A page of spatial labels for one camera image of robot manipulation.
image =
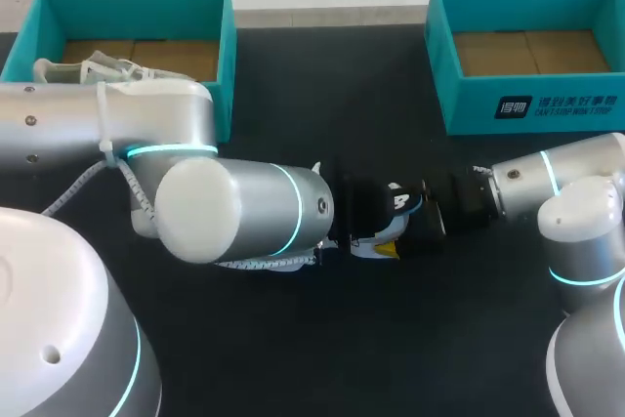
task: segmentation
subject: glowing cyan ring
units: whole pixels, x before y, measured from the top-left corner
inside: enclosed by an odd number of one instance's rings
[[[191,144],[163,144],[161,146],[140,146],[139,148],[133,148],[126,154],[126,158],[132,158],[133,156],[141,155],[143,153],[152,153],[155,151],[172,151],[172,150],[205,150],[212,151],[217,154],[217,148],[215,146],[194,146]]]
[[[551,187],[554,189],[555,195],[560,195],[560,190],[558,189],[558,182],[556,181],[556,175],[554,174],[554,168],[551,166],[551,161],[549,161],[549,156],[547,156],[546,151],[540,152],[543,157],[543,161],[545,162],[545,166],[547,167],[547,173],[549,174],[549,180],[551,181]]]
[[[300,194],[300,190],[298,189],[297,184],[295,183],[295,180],[293,179],[293,177],[291,175],[289,175],[288,172],[284,168],[282,168],[281,166],[278,166],[278,165],[276,165],[274,163],[271,163],[271,165],[273,165],[278,170],[280,170],[282,173],[284,173],[286,175],[286,177],[289,179],[289,181],[291,182],[291,184],[293,185],[293,189],[295,189],[295,194],[297,195],[297,204],[298,204],[298,210],[299,210],[299,213],[298,213],[298,216],[297,216],[297,225],[295,226],[295,229],[293,230],[293,234],[291,235],[291,239],[289,239],[286,242],[286,244],[284,246],[282,246],[281,249],[279,249],[276,252],[274,252],[273,254],[271,254],[271,256],[277,256],[278,254],[284,252],[284,250],[291,245],[291,243],[293,242],[293,240],[297,236],[297,233],[300,230],[300,225],[302,224],[302,213],[304,212],[304,204],[302,203],[302,195]]]
[[[621,318],[621,290],[623,289],[623,282],[625,277],[621,278],[618,282],[616,291],[614,292],[614,324],[616,325],[616,335],[621,342],[621,347],[625,351],[625,331],[623,330],[623,320]]]
[[[554,277],[554,279],[559,281],[559,282],[565,283],[567,285],[575,285],[576,287],[588,287],[588,286],[592,286],[592,285],[601,285],[602,283],[611,282],[612,280],[617,279],[623,273],[625,273],[625,269],[622,269],[621,271],[617,272],[614,275],[611,275],[610,277],[600,278],[599,280],[586,280],[586,281],[568,280],[567,278],[563,278],[563,277],[560,277],[559,275],[557,275],[555,272],[553,272],[551,270],[551,268],[549,268],[549,272]]]
[[[121,396],[121,399],[119,400],[119,402],[117,402],[117,405],[115,406],[113,411],[108,415],[108,417],[115,417],[119,413],[122,406],[128,399],[128,396],[130,395],[130,392],[132,391],[133,386],[135,386],[135,380],[137,380],[137,373],[139,373],[139,364],[141,363],[141,332],[139,331],[139,324],[137,323],[136,319],[135,319],[135,328],[137,329],[137,358],[135,359],[135,369],[133,370],[133,374],[130,375],[130,381],[128,382],[126,391],[124,391],[124,394]]]

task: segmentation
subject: teal box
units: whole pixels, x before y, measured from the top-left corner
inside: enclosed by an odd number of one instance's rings
[[[60,62],[68,40],[220,41],[213,96],[219,142],[230,136],[236,27],[231,0],[34,0],[0,81],[31,82],[39,58]]]
[[[611,73],[467,77],[453,39],[585,29]],[[625,0],[430,0],[425,38],[447,134],[625,129]]]

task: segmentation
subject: teal cardboard box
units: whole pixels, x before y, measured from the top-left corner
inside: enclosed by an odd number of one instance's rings
[[[447,133],[625,129],[625,0],[430,0]]]
[[[218,141],[229,139],[236,60],[231,0],[34,0],[0,81],[32,81],[37,59],[58,63],[66,44],[81,40],[212,42],[216,70],[208,81],[197,79],[213,96]],[[154,52],[152,58],[160,59]]]

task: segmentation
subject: black tabletop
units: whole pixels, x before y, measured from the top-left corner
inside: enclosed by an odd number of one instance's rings
[[[221,156],[310,167],[338,155],[410,184],[427,167],[587,137],[446,137],[422,36],[422,25],[240,30]],[[0,35],[0,54],[14,37]],[[42,210],[79,172],[3,175],[0,203]],[[228,271],[136,236],[124,185],[104,172],[60,218],[100,253],[151,341],[162,417],[557,415],[544,363],[563,317],[534,221],[454,238],[440,256]]]

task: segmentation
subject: white shoe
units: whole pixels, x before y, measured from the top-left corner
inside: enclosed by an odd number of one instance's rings
[[[134,82],[151,78],[183,78],[181,73],[141,67],[125,59],[115,59],[96,51],[82,63],[52,63],[38,59],[32,69],[35,83]]]

